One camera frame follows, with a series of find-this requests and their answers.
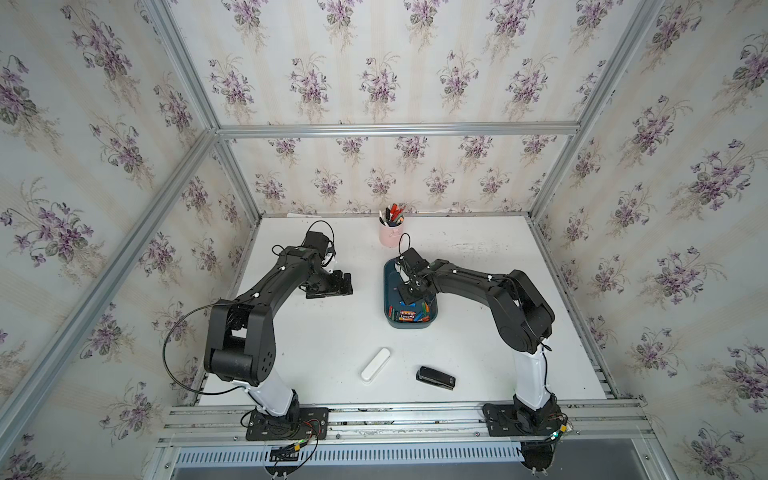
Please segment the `pink pen cup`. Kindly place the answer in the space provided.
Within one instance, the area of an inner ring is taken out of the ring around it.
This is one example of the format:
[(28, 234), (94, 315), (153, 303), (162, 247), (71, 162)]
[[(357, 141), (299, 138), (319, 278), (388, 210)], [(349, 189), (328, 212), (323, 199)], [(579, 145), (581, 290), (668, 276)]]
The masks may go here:
[(405, 223), (398, 224), (384, 221), (379, 225), (379, 241), (387, 248), (396, 248), (404, 233)]

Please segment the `black stapler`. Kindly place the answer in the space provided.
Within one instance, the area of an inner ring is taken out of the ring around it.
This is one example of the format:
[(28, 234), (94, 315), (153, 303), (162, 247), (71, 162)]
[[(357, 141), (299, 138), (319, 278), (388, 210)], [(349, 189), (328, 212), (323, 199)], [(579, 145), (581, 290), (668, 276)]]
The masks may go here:
[(456, 378), (431, 367), (421, 366), (416, 372), (416, 380), (431, 386), (453, 390)]

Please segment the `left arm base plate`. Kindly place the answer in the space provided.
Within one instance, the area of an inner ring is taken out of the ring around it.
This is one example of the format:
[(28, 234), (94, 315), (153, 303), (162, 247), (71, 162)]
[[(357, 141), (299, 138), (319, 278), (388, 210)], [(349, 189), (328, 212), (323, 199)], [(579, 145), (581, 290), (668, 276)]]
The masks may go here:
[(299, 409), (296, 419), (272, 417), (254, 409), (241, 417), (248, 441), (324, 440), (327, 436), (328, 408)]

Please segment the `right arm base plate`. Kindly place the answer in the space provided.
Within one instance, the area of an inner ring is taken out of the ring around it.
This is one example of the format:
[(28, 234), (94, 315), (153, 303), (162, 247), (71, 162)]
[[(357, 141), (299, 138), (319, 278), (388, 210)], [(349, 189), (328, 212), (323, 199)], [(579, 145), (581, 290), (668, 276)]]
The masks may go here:
[(568, 417), (555, 397), (538, 409), (515, 397), (511, 404), (485, 403), (481, 411), (491, 437), (546, 437), (554, 441), (568, 430)]

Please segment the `teal plastic storage box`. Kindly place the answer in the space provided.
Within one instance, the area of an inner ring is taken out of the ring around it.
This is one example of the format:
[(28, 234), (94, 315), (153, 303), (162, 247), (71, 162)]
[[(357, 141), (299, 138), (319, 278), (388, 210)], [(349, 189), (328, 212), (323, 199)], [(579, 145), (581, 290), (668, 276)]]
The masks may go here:
[(438, 302), (435, 295), (415, 303), (406, 304), (397, 289), (402, 278), (396, 267), (396, 259), (388, 260), (383, 267), (383, 304), (385, 318), (396, 329), (422, 329), (438, 318)]

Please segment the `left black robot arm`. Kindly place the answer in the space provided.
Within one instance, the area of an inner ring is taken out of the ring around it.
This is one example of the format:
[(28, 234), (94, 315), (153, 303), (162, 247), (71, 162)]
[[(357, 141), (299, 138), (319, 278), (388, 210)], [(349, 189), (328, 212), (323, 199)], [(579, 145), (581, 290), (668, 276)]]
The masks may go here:
[(264, 416), (299, 421), (299, 396), (275, 371), (274, 319), (297, 289), (305, 292), (306, 299), (353, 293), (349, 273), (327, 269), (335, 255), (335, 236), (309, 229), (300, 245), (277, 254), (275, 265), (254, 286), (211, 307), (204, 369), (244, 389)]

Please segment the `aluminium front rail frame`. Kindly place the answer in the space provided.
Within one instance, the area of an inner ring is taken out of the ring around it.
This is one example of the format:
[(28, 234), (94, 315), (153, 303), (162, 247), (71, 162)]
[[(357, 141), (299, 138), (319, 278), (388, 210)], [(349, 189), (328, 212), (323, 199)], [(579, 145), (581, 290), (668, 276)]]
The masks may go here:
[(146, 479), (174, 479), (183, 469), (253, 467), (287, 479), (312, 467), (520, 463), (535, 476), (562, 469), (557, 455), (587, 444), (589, 467), (616, 465), (610, 447), (624, 442), (629, 464), (647, 479), (676, 474), (636, 400), (563, 400), (561, 413), (539, 434), (512, 425), (508, 406), (478, 402), (331, 404), (311, 406), (292, 441), (248, 419), (247, 407), (172, 407), (152, 453)]

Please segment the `pens in cup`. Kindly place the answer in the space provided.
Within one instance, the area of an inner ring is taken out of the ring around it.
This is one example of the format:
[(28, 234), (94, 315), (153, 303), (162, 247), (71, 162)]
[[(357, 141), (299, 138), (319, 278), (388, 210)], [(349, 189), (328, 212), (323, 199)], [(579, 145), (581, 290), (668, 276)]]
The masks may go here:
[(394, 228), (399, 226), (404, 219), (404, 209), (396, 203), (386, 207), (379, 212), (379, 222), (381, 225)]

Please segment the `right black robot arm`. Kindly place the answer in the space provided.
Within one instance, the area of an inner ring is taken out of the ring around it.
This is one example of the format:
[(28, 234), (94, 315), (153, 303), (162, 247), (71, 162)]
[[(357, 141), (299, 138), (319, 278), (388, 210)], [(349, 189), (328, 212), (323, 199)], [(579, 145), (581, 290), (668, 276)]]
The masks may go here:
[(406, 304), (451, 294), (487, 307), (501, 340), (516, 353), (514, 399), (537, 411), (553, 398), (545, 351), (555, 314), (525, 272), (490, 274), (444, 259), (429, 262), (413, 248), (395, 258), (395, 271), (401, 278), (398, 293)]

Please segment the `white rectangular case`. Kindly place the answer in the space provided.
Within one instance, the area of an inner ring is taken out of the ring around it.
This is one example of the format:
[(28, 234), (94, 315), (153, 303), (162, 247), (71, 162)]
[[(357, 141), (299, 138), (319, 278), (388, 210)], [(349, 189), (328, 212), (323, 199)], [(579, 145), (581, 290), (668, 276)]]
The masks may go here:
[(361, 370), (361, 381), (364, 383), (372, 382), (387, 364), (391, 355), (392, 353), (389, 348), (382, 347)]

